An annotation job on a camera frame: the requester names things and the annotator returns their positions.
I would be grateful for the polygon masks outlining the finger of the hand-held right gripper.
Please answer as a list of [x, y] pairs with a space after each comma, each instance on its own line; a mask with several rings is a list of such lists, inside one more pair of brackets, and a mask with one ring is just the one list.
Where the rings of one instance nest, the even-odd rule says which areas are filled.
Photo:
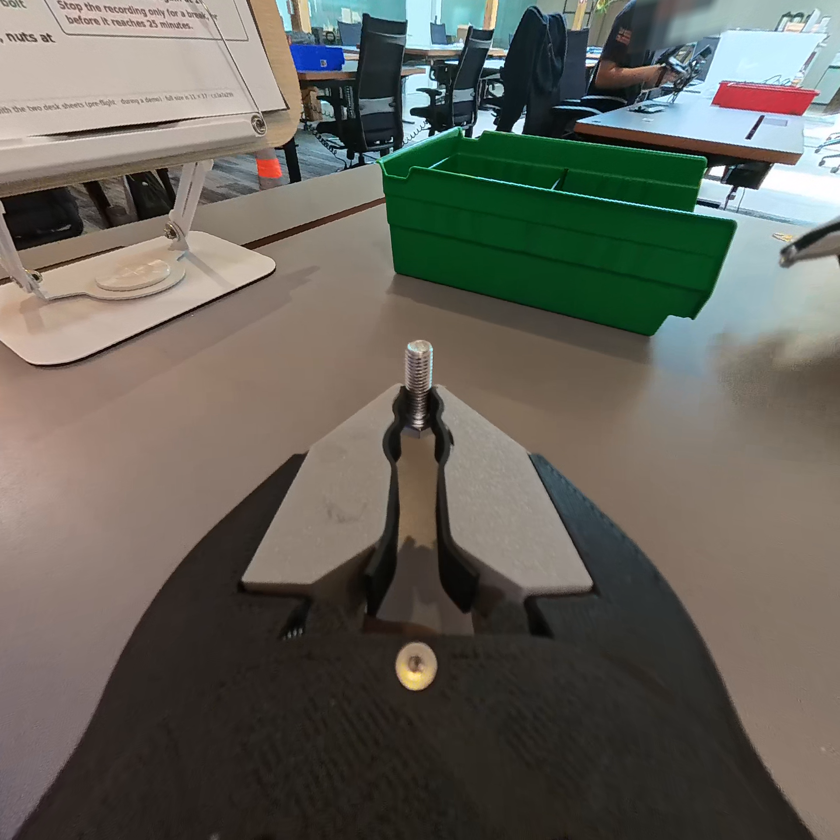
[[806, 231], [783, 249], [839, 249], [839, 219]]
[[802, 236], [780, 252], [780, 266], [792, 267], [805, 261], [839, 257], [839, 237], [825, 236], [819, 239], [807, 239]]

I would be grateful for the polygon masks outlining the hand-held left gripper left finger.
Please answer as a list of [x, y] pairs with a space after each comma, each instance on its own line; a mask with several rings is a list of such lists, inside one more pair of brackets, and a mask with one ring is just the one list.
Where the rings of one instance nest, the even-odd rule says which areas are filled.
[[403, 394], [392, 385], [305, 455], [241, 585], [376, 615], [396, 572]]

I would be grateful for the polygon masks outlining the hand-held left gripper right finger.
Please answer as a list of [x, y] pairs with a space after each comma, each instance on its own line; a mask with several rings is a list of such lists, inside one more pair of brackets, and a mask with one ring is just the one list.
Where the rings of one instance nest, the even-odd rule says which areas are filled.
[[591, 593], [594, 582], [531, 454], [443, 386], [435, 438], [437, 565], [462, 613]]

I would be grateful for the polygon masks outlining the green plastic bin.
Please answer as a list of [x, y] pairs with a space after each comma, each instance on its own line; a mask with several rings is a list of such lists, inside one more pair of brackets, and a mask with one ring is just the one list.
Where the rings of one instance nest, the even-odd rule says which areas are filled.
[[697, 156], [450, 129], [378, 164], [397, 274], [645, 337], [697, 318], [737, 231]]

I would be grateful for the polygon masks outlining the small red bin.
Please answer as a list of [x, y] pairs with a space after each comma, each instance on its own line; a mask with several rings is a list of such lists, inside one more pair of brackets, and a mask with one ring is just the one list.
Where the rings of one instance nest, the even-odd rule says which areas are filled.
[[719, 83], [711, 104], [724, 109], [800, 117], [818, 94], [816, 89], [793, 85], [724, 80]]

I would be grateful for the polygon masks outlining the grey side desk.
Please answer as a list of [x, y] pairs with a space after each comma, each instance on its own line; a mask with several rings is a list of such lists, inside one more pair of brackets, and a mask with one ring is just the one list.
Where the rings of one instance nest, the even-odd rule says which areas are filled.
[[698, 94], [657, 98], [581, 119], [579, 135], [738, 161], [794, 165], [804, 153], [802, 117], [723, 108]]

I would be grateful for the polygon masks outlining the black hanging jacket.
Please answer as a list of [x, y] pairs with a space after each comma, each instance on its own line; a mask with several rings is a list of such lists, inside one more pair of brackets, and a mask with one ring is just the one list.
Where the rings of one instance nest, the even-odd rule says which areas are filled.
[[513, 34], [501, 69], [503, 94], [496, 129], [510, 133], [524, 118], [524, 134], [549, 137], [564, 73], [568, 30], [559, 13], [529, 6]]

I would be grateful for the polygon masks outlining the black office chair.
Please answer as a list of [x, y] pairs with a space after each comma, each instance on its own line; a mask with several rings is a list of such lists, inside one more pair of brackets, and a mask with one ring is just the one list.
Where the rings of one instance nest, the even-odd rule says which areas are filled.
[[355, 74], [326, 97], [333, 119], [320, 121], [315, 133], [331, 151], [343, 151], [351, 168], [403, 147], [406, 32], [406, 21], [363, 14]]
[[425, 121], [429, 138], [454, 128], [461, 129], [468, 138], [472, 136], [478, 115], [482, 71], [494, 34], [493, 28], [470, 26], [456, 64], [441, 66], [444, 86], [420, 89], [427, 95], [428, 104], [411, 108], [410, 114]]

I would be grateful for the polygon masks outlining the small blue bin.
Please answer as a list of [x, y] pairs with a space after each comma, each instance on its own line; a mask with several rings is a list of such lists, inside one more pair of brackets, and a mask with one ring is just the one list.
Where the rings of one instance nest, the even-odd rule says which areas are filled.
[[341, 70], [344, 54], [341, 46], [291, 44], [290, 53], [298, 73]]

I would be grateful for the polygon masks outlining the printed instruction sheet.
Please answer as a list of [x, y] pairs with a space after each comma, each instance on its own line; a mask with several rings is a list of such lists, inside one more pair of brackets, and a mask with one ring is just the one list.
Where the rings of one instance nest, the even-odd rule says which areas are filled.
[[247, 2], [1, 2], [2, 141], [287, 109]]

